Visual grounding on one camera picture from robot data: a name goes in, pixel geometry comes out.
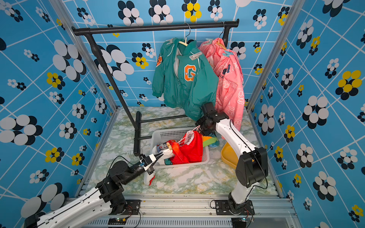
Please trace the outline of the beige clothespin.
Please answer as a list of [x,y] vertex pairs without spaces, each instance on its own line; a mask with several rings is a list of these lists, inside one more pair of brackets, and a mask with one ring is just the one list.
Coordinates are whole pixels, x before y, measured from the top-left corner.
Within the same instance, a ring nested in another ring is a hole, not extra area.
[[169,150],[171,150],[171,151],[173,150],[173,149],[172,149],[172,146],[170,145],[170,143],[168,143],[168,142],[167,142],[167,143],[166,143],[166,146],[168,147],[168,149],[169,149]]

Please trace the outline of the red white rainbow jacket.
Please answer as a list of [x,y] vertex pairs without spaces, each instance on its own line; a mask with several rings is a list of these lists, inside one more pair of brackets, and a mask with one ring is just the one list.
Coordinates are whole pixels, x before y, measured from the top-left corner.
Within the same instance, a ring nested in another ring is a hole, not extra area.
[[[169,140],[165,143],[155,145],[152,148],[152,154],[168,154],[168,159],[164,160],[167,165],[195,163],[202,161],[204,147],[209,147],[211,145],[216,147],[219,145],[219,140],[214,134],[210,136],[203,136],[200,132],[195,134],[193,141],[189,145],[179,145],[177,143],[178,141]],[[170,143],[173,149],[172,151],[168,149],[166,143]]]

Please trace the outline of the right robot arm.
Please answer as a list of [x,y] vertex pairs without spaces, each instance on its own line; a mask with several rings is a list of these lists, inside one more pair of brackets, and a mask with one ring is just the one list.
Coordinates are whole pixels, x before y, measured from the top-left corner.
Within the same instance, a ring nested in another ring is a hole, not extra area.
[[249,196],[261,181],[267,181],[269,174],[267,151],[249,142],[233,125],[230,119],[222,119],[215,130],[224,137],[238,157],[235,173],[237,184],[229,194],[229,207],[233,214],[254,213]]

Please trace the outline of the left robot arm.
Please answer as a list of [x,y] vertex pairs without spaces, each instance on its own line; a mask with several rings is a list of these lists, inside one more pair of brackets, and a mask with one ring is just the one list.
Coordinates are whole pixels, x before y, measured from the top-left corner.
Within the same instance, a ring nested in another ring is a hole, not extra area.
[[127,220],[132,215],[141,216],[140,200],[125,199],[123,186],[144,175],[147,185],[155,177],[155,165],[169,160],[174,165],[195,164],[202,161],[203,149],[212,144],[212,134],[201,134],[198,129],[187,131],[178,140],[163,140],[153,147],[149,156],[139,155],[139,161],[131,163],[117,156],[110,165],[106,177],[96,187],[76,198],[71,203],[48,214],[35,213],[26,218],[26,228],[81,228],[89,222],[110,214],[123,215]]

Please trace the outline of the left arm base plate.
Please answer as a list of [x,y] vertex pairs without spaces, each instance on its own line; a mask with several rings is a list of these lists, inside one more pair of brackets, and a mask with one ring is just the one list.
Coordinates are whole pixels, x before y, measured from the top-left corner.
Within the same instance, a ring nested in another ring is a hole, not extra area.
[[141,206],[141,200],[127,199],[113,207],[112,215],[138,215]]

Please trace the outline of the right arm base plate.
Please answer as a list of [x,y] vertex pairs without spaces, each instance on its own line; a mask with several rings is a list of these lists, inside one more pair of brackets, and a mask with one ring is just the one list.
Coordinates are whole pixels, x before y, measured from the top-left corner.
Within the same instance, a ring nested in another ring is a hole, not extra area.
[[255,215],[255,210],[251,200],[244,203],[236,204],[232,199],[229,200],[213,200],[213,208],[216,215],[235,215],[235,216],[251,216]]

